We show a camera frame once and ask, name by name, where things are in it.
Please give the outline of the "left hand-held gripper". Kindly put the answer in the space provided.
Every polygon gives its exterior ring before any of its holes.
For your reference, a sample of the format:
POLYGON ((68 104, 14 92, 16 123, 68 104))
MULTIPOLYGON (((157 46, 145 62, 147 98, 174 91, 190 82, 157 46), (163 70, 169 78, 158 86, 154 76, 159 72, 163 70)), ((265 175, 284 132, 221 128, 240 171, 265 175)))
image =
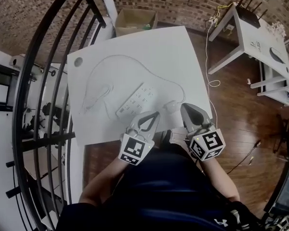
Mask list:
POLYGON ((136 115, 121 138, 118 159, 139 165, 155 145, 153 136, 159 120, 159 112, 147 111, 136 115))

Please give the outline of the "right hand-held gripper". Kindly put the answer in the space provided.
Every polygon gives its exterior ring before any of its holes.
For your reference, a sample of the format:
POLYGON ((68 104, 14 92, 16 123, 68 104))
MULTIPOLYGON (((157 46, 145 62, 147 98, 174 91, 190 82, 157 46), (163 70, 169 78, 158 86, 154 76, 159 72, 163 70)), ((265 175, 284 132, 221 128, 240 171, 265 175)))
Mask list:
POLYGON ((217 157, 225 148, 225 140, 207 112, 194 104, 183 103, 180 113, 187 131, 184 150, 191 159, 196 162, 217 157))

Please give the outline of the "white power strip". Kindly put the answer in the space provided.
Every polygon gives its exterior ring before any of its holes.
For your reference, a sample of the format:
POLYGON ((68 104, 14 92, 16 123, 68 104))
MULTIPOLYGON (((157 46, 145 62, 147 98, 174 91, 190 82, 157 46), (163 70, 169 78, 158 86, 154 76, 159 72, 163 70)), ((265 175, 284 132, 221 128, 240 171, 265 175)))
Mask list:
POLYGON ((117 110, 116 115, 123 119, 149 111, 153 107, 156 97, 156 89, 144 82, 117 110))

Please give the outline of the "person's left forearm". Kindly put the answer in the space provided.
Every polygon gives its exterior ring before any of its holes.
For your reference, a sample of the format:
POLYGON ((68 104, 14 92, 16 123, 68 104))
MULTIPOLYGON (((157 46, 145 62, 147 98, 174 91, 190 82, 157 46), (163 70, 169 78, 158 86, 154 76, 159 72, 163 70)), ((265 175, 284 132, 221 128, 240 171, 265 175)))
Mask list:
POLYGON ((118 180, 129 163, 116 158, 84 188, 80 203, 93 206, 103 204, 111 196, 111 187, 118 180))

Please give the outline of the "person's right forearm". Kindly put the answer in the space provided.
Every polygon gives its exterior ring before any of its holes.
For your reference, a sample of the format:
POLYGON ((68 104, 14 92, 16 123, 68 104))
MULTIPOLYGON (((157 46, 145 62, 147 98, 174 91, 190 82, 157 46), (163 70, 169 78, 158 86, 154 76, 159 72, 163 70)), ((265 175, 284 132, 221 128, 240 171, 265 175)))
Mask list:
POLYGON ((240 202, 240 196, 236 185, 215 157, 206 161, 201 161, 200 165, 204 174, 210 179, 216 190, 231 202, 240 202))

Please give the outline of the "person's shoe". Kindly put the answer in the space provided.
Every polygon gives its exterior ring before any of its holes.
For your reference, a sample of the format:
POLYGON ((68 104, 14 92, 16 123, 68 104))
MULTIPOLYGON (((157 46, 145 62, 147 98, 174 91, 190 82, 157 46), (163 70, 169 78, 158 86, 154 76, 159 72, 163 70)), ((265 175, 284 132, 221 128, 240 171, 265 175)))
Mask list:
POLYGON ((170 143, 171 140, 172 140, 172 131, 171 130, 163 131, 160 137, 160 144, 170 143))

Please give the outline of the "white square table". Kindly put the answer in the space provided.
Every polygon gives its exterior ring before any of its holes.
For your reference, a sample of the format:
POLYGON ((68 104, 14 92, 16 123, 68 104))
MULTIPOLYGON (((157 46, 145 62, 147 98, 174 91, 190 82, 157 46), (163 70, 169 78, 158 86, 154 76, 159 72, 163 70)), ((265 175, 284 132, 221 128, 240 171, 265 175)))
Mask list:
POLYGON ((67 56, 73 129, 79 145, 118 140, 135 116, 117 110, 147 83, 157 91, 149 111, 159 112, 158 131, 181 127, 180 106, 212 111, 200 65, 184 26, 132 33, 67 56), (80 67, 74 60, 83 58, 80 67))

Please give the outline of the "white metal shelf rack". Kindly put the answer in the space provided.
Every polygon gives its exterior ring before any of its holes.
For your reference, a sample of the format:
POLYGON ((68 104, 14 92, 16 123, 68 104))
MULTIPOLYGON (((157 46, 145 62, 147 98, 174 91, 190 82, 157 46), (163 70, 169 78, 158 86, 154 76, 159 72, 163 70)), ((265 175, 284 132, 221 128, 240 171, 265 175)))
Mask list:
POLYGON ((289 81, 284 77, 273 77, 250 84, 251 89, 260 88, 257 96, 265 96, 289 106, 289 81))

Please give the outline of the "open cardboard box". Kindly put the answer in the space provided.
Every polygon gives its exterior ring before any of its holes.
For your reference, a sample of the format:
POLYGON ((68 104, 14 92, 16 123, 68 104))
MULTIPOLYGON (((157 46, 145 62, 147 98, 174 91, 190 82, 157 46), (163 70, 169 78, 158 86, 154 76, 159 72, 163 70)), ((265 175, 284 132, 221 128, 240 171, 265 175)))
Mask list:
POLYGON ((158 14, 152 10, 122 9, 115 21, 116 37, 155 29, 158 14))

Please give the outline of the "black router with antennas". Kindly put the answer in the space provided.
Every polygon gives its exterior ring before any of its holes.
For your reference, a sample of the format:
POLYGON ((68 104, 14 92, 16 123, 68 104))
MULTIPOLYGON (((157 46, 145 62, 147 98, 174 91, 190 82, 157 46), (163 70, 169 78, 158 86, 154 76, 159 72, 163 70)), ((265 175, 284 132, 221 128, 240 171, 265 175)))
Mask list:
POLYGON ((248 9, 249 5, 251 4, 253 0, 250 0, 246 7, 243 6, 243 0, 240 0, 239 3, 236 5, 236 11, 239 16, 239 18, 246 23, 252 25, 255 28, 260 28, 260 19, 266 14, 268 11, 267 9, 261 14, 260 17, 257 17, 257 15, 254 13, 256 9, 262 4, 260 2, 252 11, 248 9))

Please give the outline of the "pale pink flower bunch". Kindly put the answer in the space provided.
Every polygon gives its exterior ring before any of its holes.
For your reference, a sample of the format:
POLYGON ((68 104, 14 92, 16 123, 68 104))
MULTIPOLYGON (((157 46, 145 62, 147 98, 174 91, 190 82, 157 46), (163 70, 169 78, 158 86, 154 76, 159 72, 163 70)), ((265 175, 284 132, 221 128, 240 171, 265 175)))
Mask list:
POLYGON ((286 36, 285 27, 281 22, 272 23, 267 30, 274 36, 281 36, 283 39, 286 36))

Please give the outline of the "standing monitor screen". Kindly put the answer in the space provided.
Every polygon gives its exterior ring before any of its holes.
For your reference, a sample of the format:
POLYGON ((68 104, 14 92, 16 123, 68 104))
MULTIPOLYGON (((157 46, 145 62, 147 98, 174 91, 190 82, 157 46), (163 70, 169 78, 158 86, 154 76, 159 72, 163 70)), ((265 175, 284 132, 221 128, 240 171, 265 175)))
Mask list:
POLYGON ((289 173, 287 174, 281 191, 273 204, 272 211, 278 214, 289 213, 289 173))

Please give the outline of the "white vertical pipe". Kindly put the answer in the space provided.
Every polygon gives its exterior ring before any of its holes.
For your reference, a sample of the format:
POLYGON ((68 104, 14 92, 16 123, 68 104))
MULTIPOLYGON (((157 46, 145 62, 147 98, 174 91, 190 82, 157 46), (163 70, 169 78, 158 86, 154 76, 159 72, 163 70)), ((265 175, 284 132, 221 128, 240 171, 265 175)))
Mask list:
POLYGON ((104 29, 106 33, 106 39, 115 38, 116 31, 115 31, 115 22, 118 16, 118 12, 114 3, 114 0, 103 0, 107 13, 106 16, 103 18, 105 19, 106 27, 104 29))

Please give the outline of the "black metal railing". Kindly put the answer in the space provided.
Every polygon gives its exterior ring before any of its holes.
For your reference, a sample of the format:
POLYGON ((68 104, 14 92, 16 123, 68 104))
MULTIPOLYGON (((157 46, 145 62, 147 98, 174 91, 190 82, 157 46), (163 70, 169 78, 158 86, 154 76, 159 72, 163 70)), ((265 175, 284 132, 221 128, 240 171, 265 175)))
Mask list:
POLYGON ((73 120, 71 117, 65 117, 61 115, 59 131, 56 134, 52 132, 53 126, 53 116, 55 113, 55 102, 57 100, 58 90, 62 79, 62 74, 64 71, 65 64, 67 62, 67 56, 73 52, 73 45, 75 40, 78 38, 79 30, 85 21, 89 13, 93 14, 91 21, 81 38, 79 48, 82 49, 84 46, 92 45, 92 41, 87 41, 87 37, 91 32, 91 29, 95 27, 95 32, 93 37, 97 38, 100 30, 106 27, 105 20, 103 19, 98 7, 96 6, 94 0, 77 0, 73 5, 72 9, 69 11, 66 19, 64 20, 59 32, 54 40, 54 43, 49 52, 46 64, 43 68, 43 74, 41 78, 41 83, 38 91, 37 106, 35 108, 34 115, 34 127, 33 127, 33 137, 29 140, 23 137, 23 116, 25 113, 25 105, 28 99, 29 84, 31 83, 32 74, 31 70, 34 66, 35 59, 38 55, 40 46, 45 38, 47 31, 54 18, 57 16, 58 12, 62 8, 63 4, 67 0, 55 0, 49 10, 46 12, 41 23, 39 24, 31 42, 28 47, 23 69, 20 71, 13 107, 13 128, 12 128, 12 140, 13 140, 13 157, 14 166, 17 173, 18 187, 20 194, 28 207, 28 210, 36 224, 38 231, 55 231, 55 220, 60 217, 63 207, 65 204, 71 202, 71 191, 61 191, 60 195, 56 195, 54 192, 54 187, 50 188, 50 195, 52 200, 52 208, 49 209, 45 201, 43 192, 44 189, 41 183, 40 169, 39 169, 39 150, 41 148, 46 149, 46 162, 47 162, 47 175, 49 177, 49 184, 53 185, 53 171, 51 163, 51 146, 58 146, 58 178, 60 183, 70 183, 70 152, 71 143, 75 137, 73 132, 73 120), (54 88, 52 91, 52 99, 50 106, 50 113, 47 125, 47 135, 46 137, 39 136, 39 113, 41 108, 42 96, 46 85, 46 80, 48 72, 51 66, 51 62, 56 53, 56 50, 60 44, 61 38, 71 20, 75 14, 78 7, 85 3, 85 10, 80 17, 78 23, 76 24, 73 32, 68 40, 65 47, 62 61, 60 63, 59 69, 56 74, 56 80, 54 83, 54 88), (30 184, 28 182, 28 173, 25 169, 24 156, 25 152, 33 153, 33 161, 36 173, 36 185, 39 193, 39 200, 35 201, 32 197, 32 192, 30 189, 30 184))

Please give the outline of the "black door frame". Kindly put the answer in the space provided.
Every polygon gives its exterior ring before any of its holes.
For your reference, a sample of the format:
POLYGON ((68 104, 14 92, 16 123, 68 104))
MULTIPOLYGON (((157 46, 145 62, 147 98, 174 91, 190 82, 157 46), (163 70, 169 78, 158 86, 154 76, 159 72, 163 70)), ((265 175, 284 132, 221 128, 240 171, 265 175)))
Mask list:
POLYGON ((0 112, 12 112, 19 72, 0 65, 0 112))

